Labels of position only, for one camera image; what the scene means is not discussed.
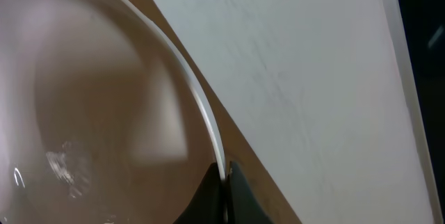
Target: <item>white board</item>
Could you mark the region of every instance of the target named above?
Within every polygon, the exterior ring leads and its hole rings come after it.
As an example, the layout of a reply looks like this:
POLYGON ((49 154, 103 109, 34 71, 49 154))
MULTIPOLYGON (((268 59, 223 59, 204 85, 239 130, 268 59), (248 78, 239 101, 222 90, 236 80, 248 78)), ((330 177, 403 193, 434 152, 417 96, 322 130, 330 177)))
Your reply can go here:
POLYGON ((382 0, 154 0, 305 224, 432 223, 382 0))

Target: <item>bowl rim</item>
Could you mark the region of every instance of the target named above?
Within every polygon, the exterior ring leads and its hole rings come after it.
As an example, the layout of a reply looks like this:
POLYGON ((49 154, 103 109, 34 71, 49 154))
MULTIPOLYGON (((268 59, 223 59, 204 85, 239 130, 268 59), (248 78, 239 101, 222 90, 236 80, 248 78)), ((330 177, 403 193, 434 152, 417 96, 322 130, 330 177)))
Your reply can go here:
POLYGON ((204 119, 205 125, 207 127, 207 131, 209 133, 209 137, 211 139, 213 151, 215 153, 216 163, 218 164, 218 170, 220 174, 220 178, 222 181, 225 181, 225 155, 223 150, 223 143, 221 141, 221 136, 218 130, 218 126, 216 124, 215 116, 211 110, 209 101, 200 85, 200 82, 197 80, 195 74, 192 69, 188 65, 186 59, 179 52, 178 48, 175 47, 173 42, 167 37, 167 35, 162 32, 162 30, 147 16, 145 16, 142 12, 137 9, 129 0, 120 0, 123 2, 127 8, 129 8, 139 19, 141 19, 153 32, 157 38, 166 44, 170 50, 172 50, 174 56, 176 57, 176 61, 179 64, 180 70, 188 84, 195 100, 200 109, 201 115, 204 119))

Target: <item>black object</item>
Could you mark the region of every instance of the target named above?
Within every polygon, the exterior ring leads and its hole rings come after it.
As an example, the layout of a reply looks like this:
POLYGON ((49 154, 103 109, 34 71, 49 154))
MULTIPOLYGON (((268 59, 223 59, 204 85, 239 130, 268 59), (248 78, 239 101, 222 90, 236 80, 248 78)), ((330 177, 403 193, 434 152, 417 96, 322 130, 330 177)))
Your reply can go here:
POLYGON ((445 7, 444 0, 398 0, 430 151, 445 213, 445 7))
POLYGON ((232 161, 229 168, 229 177, 223 184, 218 165, 210 165, 193 199, 175 224, 272 223, 250 190, 239 165, 232 161))

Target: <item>wooden table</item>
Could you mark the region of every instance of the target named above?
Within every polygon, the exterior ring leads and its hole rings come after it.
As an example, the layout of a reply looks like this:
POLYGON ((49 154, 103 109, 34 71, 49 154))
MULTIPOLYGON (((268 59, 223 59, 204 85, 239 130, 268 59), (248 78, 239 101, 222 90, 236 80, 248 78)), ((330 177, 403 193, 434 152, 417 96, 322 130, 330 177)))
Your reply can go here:
POLYGON ((237 161, 242 166, 252 190, 264 210, 275 223, 301 223, 277 185, 258 160, 248 142, 234 124, 220 100, 210 88, 202 73, 179 41, 175 32, 162 16, 153 0, 130 0, 142 13, 149 17, 172 40, 191 66, 206 93, 218 123, 226 161, 237 161))

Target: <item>dark background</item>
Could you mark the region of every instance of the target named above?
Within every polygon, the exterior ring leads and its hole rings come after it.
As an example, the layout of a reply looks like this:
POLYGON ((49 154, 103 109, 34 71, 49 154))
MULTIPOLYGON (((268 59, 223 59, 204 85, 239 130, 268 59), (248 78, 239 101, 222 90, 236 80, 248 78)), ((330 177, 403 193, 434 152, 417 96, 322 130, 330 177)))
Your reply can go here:
POLYGON ((445 212, 444 3, 445 0, 399 0, 442 212, 445 212), (434 35, 439 36, 436 41, 432 40, 434 35))

